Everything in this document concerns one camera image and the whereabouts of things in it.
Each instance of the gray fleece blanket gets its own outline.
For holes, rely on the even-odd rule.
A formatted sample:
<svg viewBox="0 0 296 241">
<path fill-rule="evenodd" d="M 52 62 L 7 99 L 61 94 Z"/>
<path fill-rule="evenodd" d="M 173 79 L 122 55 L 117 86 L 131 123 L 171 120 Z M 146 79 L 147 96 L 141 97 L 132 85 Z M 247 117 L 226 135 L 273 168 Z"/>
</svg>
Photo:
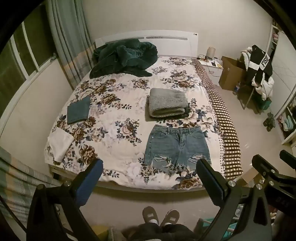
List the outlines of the gray fleece blanket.
<svg viewBox="0 0 296 241">
<path fill-rule="evenodd" d="M 149 95 L 149 113 L 152 117 L 180 115 L 188 105 L 185 93 L 179 90 L 152 88 Z"/>
</svg>

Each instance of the floral bedsheet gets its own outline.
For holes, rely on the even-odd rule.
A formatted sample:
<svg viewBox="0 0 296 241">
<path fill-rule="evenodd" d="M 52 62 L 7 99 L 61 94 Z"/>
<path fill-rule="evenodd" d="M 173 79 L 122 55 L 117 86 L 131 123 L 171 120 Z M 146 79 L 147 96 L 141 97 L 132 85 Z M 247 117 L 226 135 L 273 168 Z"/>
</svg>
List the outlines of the floral bedsheet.
<svg viewBox="0 0 296 241">
<path fill-rule="evenodd" d="M 206 137 L 212 167 L 224 175 L 220 128 L 193 63 L 191 58 L 159 57 L 147 69 L 153 74 L 151 77 L 112 74 L 90 80 L 89 75 L 85 76 L 51 130 L 62 128 L 74 137 L 74 141 L 61 163 L 54 161 L 47 143 L 45 162 L 78 174 L 94 159 L 100 158 L 104 162 L 100 181 L 147 189 L 202 187 L 196 171 L 186 166 L 170 168 L 167 174 L 143 163 L 148 136 L 155 124 L 176 128 L 199 125 Z M 185 91 L 191 107 L 189 117 L 179 120 L 150 118 L 146 103 L 151 88 Z M 87 95 L 91 97 L 88 119 L 68 125 L 68 105 Z"/>
</svg>

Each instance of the dark pants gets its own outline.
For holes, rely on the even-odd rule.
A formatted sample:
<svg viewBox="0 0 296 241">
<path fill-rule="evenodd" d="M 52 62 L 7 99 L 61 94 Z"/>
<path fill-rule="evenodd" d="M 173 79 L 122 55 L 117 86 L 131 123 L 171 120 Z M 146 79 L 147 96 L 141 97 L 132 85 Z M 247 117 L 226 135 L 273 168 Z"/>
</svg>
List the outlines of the dark pants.
<svg viewBox="0 0 296 241">
<path fill-rule="evenodd" d="M 139 225 L 129 241 L 144 241 L 160 239 L 161 241 L 194 241 L 196 234 L 182 224 L 167 224 L 159 227 L 156 223 L 144 223 Z"/>
</svg>

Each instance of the brown checkered fabric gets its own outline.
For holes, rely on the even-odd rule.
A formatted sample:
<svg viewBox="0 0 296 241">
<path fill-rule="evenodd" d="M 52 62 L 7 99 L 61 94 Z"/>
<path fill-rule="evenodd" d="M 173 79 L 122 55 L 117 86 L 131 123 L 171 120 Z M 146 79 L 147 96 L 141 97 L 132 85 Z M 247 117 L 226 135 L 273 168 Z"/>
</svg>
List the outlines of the brown checkered fabric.
<svg viewBox="0 0 296 241">
<path fill-rule="evenodd" d="M 220 151 L 222 175 L 226 180 L 232 180 L 242 174 L 240 163 L 240 148 L 237 133 L 227 111 L 224 101 L 216 91 L 215 86 L 210 80 L 198 60 L 192 59 L 197 75 L 203 82 L 203 86 L 207 91 L 208 101 L 212 104 L 212 108 L 217 118 L 217 123 L 221 131 Z"/>
</svg>

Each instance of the window glass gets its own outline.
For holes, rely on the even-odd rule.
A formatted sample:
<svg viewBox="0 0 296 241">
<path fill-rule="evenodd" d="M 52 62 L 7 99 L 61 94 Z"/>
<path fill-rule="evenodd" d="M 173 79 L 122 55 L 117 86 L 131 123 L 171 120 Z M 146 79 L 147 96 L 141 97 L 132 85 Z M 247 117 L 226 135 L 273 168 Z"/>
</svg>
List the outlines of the window glass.
<svg viewBox="0 0 296 241">
<path fill-rule="evenodd" d="M 32 60 L 31 54 L 26 44 L 25 36 L 22 30 L 22 25 L 20 25 L 13 34 L 15 38 L 15 45 L 17 46 L 20 59 L 24 65 L 28 75 L 31 75 L 34 70 L 36 70 L 34 62 Z"/>
<path fill-rule="evenodd" d="M 24 82 L 9 41 L 0 54 L 0 116 Z"/>
<path fill-rule="evenodd" d="M 56 52 L 45 5 L 41 4 L 35 8 L 24 23 L 32 52 L 41 66 Z"/>
</svg>

